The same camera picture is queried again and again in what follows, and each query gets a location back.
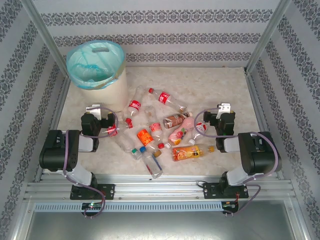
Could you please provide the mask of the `clear bottle green cap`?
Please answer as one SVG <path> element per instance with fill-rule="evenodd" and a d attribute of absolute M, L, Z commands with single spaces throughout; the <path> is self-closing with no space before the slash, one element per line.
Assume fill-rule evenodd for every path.
<path fill-rule="evenodd" d="M 116 136 L 116 143 L 127 154 L 130 154 L 136 161 L 142 157 L 141 152 L 136 148 L 135 142 L 132 138 L 124 132 L 118 133 Z"/>

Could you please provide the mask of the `clear bottle red white label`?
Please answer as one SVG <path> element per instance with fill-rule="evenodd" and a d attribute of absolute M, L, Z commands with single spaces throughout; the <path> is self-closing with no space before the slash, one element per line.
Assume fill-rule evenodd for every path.
<path fill-rule="evenodd" d="M 195 145 L 199 139 L 204 137 L 203 134 L 206 133 L 208 126 L 209 126 L 208 123 L 201 122 L 201 121 L 198 122 L 191 132 L 191 138 L 188 141 L 188 143 L 191 145 Z"/>

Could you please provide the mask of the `grey metal sheet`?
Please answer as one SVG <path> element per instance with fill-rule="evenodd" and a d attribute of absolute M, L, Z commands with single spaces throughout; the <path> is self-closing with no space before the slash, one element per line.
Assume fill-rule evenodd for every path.
<path fill-rule="evenodd" d="M 218 212 L 36 212 L 26 240 L 296 240 L 284 215 L 225 217 Z"/>

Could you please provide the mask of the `small circuit board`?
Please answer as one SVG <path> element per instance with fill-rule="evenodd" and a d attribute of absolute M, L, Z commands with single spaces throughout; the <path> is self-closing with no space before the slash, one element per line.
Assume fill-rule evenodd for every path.
<path fill-rule="evenodd" d="M 239 203 L 237 201 L 223 201 L 222 208 L 228 211 L 236 211 L 239 208 Z"/>
<path fill-rule="evenodd" d="M 99 211 L 102 208 L 102 204 L 99 202 L 90 202 L 90 203 L 83 203 L 81 209 L 84 210 L 94 210 Z"/>

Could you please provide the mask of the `clear bottle orange label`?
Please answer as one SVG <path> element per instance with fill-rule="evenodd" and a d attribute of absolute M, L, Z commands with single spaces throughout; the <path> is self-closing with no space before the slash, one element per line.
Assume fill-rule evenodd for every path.
<path fill-rule="evenodd" d="M 136 136 L 146 148 L 146 150 L 149 153 L 153 154 L 156 158 L 162 154 L 162 152 L 158 148 L 156 141 L 146 129 L 140 130 Z"/>

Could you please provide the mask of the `aluminium side rail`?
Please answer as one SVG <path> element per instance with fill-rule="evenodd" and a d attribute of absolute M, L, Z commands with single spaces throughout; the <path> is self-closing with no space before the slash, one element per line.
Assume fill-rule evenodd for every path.
<path fill-rule="evenodd" d="M 277 124 L 274 119 L 274 115 L 265 93 L 262 79 L 256 69 L 246 74 L 248 80 L 248 88 L 252 96 L 252 103 L 254 105 L 254 111 L 258 122 L 258 127 L 261 132 L 268 131 L 271 134 L 273 142 L 280 154 L 281 160 L 279 161 L 279 171 L 276 173 L 278 179 L 285 180 L 286 177 L 283 174 L 283 163 L 286 159 L 283 156 L 283 142 L 278 132 Z"/>
<path fill-rule="evenodd" d="M 50 130 L 56 130 L 58 127 L 58 124 L 59 124 L 59 121 L 61 118 L 61 114 L 63 111 L 63 107 L 64 107 L 64 104 L 66 101 L 66 97 L 68 94 L 68 90 L 70 87 L 70 82 L 71 82 L 70 78 L 68 76 L 66 76 L 63 80 L 63 84 L 61 85 L 61 89 L 59 92 L 59 98 L 56 101 L 54 112 L 53 112 L 53 115 L 51 118 L 51 123 L 50 123 L 50 126 L 48 127 L 48 130 L 45 132 L 44 139 L 46 139 Z M 32 182 L 34 182 L 34 183 L 39 182 L 41 180 L 41 175 L 43 172 L 43 169 L 40 167 L 39 159 L 40 159 L 40 157 L 38 156 L 38 158 L 37 158 L 38 165 L 35 169 L 35 174 L 34 174 L 34 177 L 32 180 Z"/>

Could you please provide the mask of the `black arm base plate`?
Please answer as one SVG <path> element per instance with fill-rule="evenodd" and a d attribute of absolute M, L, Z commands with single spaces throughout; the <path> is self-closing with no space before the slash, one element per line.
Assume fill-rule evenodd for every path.
<path fill-rule="evenodd" d="M 106 200 L 113 200 L 115 194 L 114 184 L 98 184 L 97 190 L 103 193 Z M 102 200 L 102 196 L 95 190 L 83 186 L 72 185 L 70 197 L 71 200 Z"/>
<path fill-rule="evenodd" d="M 205 199 L 248 199 L 249 192 L 246 186 L 230 186 L 222 183 L 204 183 L 203 194 Z"/>

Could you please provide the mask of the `clear unlabelled plastic bottle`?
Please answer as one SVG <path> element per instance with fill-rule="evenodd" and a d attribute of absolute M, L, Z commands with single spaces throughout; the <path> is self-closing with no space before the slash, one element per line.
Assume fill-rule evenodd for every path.
<path fill-rule="evenodd" d="M 144 112 L 147 117 L 149 125 L 159 123 L 156 109 L 153 106 L 151 105 L 146 106 Z"/>

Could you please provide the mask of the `clear bottle blue cap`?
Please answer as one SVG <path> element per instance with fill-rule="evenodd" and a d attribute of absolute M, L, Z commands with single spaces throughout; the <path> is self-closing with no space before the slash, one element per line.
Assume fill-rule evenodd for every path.
<path fill-rule="evenodd" d="M 163 174 L 163 170 L 154 155 L 142 146 L 139 148 L 142 155 L 142 161 L 153 179 L 159 178 Z"/>

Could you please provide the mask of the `clear bottle pink label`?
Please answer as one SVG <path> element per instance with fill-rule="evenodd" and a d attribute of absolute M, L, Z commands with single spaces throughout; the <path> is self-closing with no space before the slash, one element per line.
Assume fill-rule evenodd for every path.
<path fill-rule="evenodd" d="M 153 137 L 153 139 L 157 143 L 158 148 L 163 149 L 165 147 L 165 145 L 163 143 L 164 133 L 163 133 L 161 124 L 159 122 L 152 123 L 149 126 L 149 129 L 150 129 L 151 136 Z"/>

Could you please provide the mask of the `brown label drink bottle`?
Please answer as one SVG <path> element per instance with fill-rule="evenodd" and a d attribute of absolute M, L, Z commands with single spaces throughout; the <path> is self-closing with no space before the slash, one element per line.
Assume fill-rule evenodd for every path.
<path fill-rule="evenodd" d="M 163 119 L 163 126 L 166 129 L 171 129 L 183 123 L 183 121 L 188 118 L 192 117 L 192 112 L 186 113 L 175 113 L 173 115 L 167 116 Z"/>

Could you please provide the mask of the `orange juice bottle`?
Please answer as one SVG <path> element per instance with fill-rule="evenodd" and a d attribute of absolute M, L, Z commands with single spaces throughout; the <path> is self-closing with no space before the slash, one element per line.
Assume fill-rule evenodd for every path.
<path fill-rule="evenodd" d="M 215 147 L 213 145 L 207 145 L 203 143 L 175 147 L 172 149 L 172 160 L 174 162 L 178 162 L 187 159 L 197 159 L 213 153 L 214 151 Z"/>

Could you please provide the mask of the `wide aluminium mounting rail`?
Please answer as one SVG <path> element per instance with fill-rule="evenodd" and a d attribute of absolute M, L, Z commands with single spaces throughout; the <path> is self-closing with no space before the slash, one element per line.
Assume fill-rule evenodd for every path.
<path fill-rule="evenodd" d="M 153 179 L 148 175 L 97 174 L 101 184 L 114 184 L 114 201 L 122 202 L 190 202 L 203 201 L 204 193 L 200 184 L 218 182 L 215 176 L 162 175 Z M 288 200 L 297 197 L 290 180 L 279 179 L 276 174 L 251 181 L 248 193 L 253 196 L 261 190 L 255 200 Z M 68 202 L 71 183 L 62 175 L 44 173 L 39 182 L 29 182 L 23 195 L 30 202 Z"/>

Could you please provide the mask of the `clear bottle small red label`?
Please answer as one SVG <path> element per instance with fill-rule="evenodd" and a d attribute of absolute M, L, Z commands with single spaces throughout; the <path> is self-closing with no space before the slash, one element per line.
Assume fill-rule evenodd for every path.
<path fill-rule="evenodd" d="M 133 125 L 131 123 L 119 122 L 118 125 L 114 124 L 113 126 L 108 127 L 106 132 L 110 137 L 114 137 L 123 134 L 126 130 L 131 129 L 132 127 Z"/>

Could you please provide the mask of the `aluminium frame post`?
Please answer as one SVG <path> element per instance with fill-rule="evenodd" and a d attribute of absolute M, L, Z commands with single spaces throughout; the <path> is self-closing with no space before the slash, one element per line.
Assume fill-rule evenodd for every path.
<path fill-rule="evenodd" d="M 255 68 L 256 62 L 259 60 L 262 52 L 264 51 L 267 43 L 272 37 L 277 25 L 285 14 L 288 6 L 292 0 L 279 0 L 277 7 L 275 8 L 264 32 L 262 33 L 254 51 L 252 52 L 249 61 L 245 67 L 245 73 L 248 75 Z"/>
<path fill-rule="evenodd" d="M 52 54 L 55 62 L 59 66 L 62 74 L 67 76 L 66 60 L 58 49 L 58 46 L 48 30 L 41 14 L 38 12 L 33 0 L 20 0 L 22 6 L 26 10 L 28 16 L 32 20 L 42 40 L 47 45 L 50 53 Z"/>

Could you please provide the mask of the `clear cola bottle red label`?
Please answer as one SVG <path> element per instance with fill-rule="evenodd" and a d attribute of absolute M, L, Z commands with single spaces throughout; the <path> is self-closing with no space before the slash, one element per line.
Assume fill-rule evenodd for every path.
<path fill-rule="evenodd" d="M 148 92 L 160 103 L 176 110 L 179 113 L 184 113 L 187 110 L 187 105 L 183 101 L 176 99 L 164 90 L 149 88 Z"/>
<path fill-rule="evenodd" d="M 136 116 L 140 111 L 142 99 L 145 95 L 145 90 L 146 88 L 144 86 L 139 85 L 136 88 L 135 93 L 127 107 L 125 122 L 128 124 L 130 128 L 133 127 L 133 117 Z"/>

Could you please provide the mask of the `white bin with blue bag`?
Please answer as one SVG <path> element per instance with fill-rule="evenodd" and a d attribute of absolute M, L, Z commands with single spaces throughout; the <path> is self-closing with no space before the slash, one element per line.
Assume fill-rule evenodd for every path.
<path fill-rule="evenodd" d="M 66 68 L 71 81 L 84 90 L 100 90 L 116 82 L 126 67 L 122 47 L 109 40 L 85 42 L 68 52 Z"/>

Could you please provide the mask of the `pink yoghurt drink bottle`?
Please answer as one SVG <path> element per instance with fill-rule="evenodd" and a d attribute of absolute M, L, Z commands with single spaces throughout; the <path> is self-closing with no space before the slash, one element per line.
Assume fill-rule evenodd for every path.
<path fill-rule="evenodd" d="M 194 128 L 194 118 L 187 117 L 169 137 L 168 141 L 164 144 L 165 148 L 170 149 L 173 146 L 179 145 L 188 132 Z"/>

